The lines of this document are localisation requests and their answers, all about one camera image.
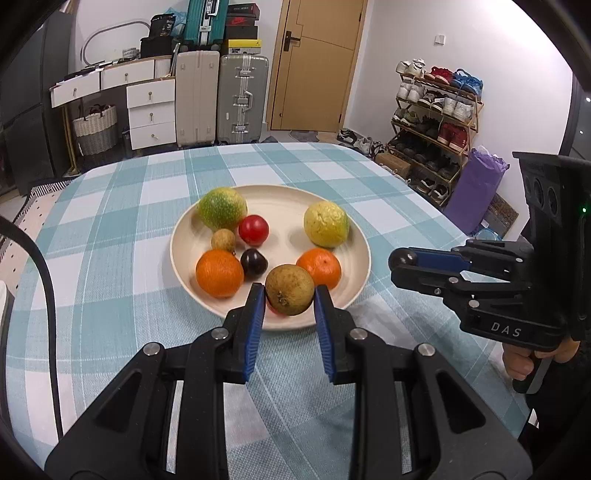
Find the red shoe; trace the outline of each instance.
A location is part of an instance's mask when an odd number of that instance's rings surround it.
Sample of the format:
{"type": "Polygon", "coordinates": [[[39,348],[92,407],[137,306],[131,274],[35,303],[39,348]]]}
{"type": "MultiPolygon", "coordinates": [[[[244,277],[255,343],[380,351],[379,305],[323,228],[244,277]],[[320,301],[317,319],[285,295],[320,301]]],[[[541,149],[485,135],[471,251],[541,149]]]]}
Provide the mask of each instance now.
{"type": "Polygon", "coordinates": [[[455,134],[449,142],[449,146],[460,153],[466,148],[466,144],[468,143],[468,132],[459,127],[454,127],[454,130],[455,134]]]}
{"type": "Polygon", "coordinates": [[[448,69],[433,67],[431,69],[431,73],[425,74],[425,78],[433,80],[434,82],[445,83],[445,85],[449,85],[449,82],[453,80],[453,72],[448,69]]]}
{"type": "Polygon", "coordinates": [[[443,124],[439,129],[437,141],[444,145],[449,145],[449,142],[453,139],[455,135],[456,127],[454,127],[452,124],[443,124]]]}

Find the tangerine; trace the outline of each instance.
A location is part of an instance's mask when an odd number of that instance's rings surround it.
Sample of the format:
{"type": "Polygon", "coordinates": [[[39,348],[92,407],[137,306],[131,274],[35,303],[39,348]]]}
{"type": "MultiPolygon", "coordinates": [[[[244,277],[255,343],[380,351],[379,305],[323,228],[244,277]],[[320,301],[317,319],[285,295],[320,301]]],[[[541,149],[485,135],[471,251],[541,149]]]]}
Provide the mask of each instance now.
{"type": "Polygon", "coordinates": [[[339,260],[324,248],[308,250],[295,264],[310,274],[315,287],[326,285],[332,290],[339,283],[342,273],[339,260]]]}
{"type": "Polygon", "coordinates": [[[244,271],[240,262],[225,250],[205,252],[195,267],[197,283],[216,299],[234,295],[244,282],[244,271]]]}

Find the wooden door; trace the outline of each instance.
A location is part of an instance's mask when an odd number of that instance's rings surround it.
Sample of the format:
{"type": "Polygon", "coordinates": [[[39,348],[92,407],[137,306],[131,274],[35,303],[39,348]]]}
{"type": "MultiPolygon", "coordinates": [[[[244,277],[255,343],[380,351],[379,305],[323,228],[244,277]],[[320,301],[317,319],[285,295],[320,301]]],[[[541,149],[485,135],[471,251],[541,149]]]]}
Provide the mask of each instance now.
{"type": "Polygon", "coordinates": [[[336,132],[356,53],[363,0],[289,2],[271,129],[336,132]]]}

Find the purple bag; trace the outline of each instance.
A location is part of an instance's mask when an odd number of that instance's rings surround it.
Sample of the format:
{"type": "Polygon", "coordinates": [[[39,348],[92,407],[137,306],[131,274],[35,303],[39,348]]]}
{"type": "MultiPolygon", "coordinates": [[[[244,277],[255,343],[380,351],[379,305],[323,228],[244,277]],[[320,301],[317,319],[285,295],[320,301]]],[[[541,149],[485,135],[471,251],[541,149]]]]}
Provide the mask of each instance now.
{"type": "Polygon", "coordinates": [[[466,235],[472,233],[482,221],[509,168],[502,158],[490,155],[482,146],[470,150],[468,159],[443,212],[466,235]]]}

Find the plastic bag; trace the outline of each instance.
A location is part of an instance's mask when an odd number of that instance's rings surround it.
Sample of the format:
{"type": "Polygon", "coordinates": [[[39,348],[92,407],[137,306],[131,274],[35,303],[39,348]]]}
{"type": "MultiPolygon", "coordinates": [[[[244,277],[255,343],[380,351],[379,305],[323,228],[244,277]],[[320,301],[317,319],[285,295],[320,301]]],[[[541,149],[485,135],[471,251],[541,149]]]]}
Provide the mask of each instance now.
{"type": "Polygon", "coordinates": [[[184,26],[187,23],[187,12],[179,12],[172,7],[168,7],[165,14],[174,14],[174,27],[171,32],[173,38],[181,38],[183,36],[184,26]]]}

